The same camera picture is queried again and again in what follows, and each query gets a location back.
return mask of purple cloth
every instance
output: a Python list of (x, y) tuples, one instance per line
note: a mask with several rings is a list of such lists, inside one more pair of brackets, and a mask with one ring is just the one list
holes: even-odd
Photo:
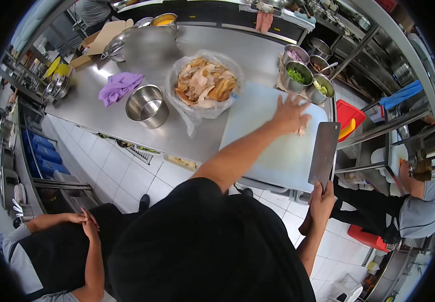
[(122, 72), (108, 77), (108, 84), (98, 93), (105, 107), (121, 98), (125, 93), (136, 88), (143, 80), (143, 75), (138, 73)]

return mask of cleaver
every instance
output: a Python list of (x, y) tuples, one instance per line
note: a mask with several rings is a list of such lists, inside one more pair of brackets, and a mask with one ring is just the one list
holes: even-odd
[(318, 124), (308, 183), (315, 184), (319, 181), (323, 191), (330, 177), (339, 133), (340, 123), (321, 122)]

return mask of red container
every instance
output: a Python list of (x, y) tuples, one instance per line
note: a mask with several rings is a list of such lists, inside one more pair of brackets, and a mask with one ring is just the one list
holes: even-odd
[[(363, 113), (360, 109), (355, 108), (344, 100), (337, 101), (337, 122), (339, 122), (340, 130), (348, 126), (352, 118), (355, 118), (355, 129), (365, 121), (365, 113)], [(346, 136), (342, 137), (338, 142), (344, 141), (353, 133), (350, 132)]]

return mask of apron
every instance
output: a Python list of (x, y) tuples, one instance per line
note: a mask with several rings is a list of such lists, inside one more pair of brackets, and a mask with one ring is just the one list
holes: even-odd
[[(115, 205), (106, 203), (89, 210), (100, 226), (99, 237), (108, 280), (107, 259), (119, 235), (138, 213), (122, 214)], [(85, 265), (90, 241), (79, 224), (65, 222), (18, 241), (26, 251), (43, 288), (27, 295), (28, 300), (46, 294), (73, 291), (85, 285)]]

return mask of yellow lid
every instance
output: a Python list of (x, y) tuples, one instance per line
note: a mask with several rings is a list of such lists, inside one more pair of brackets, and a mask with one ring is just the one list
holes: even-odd
[(53, 72), (56, 70), (56, 68), (60, 64), (60, 60), (61, 60), (61, 57), (57, 57), (56, 59), (54, 59), (53, 63), (51, 63), (51, 66), (48, 68), (48, 70), (46, 70), (46, 73), (44, 74), (45, 79), (53, 74)]

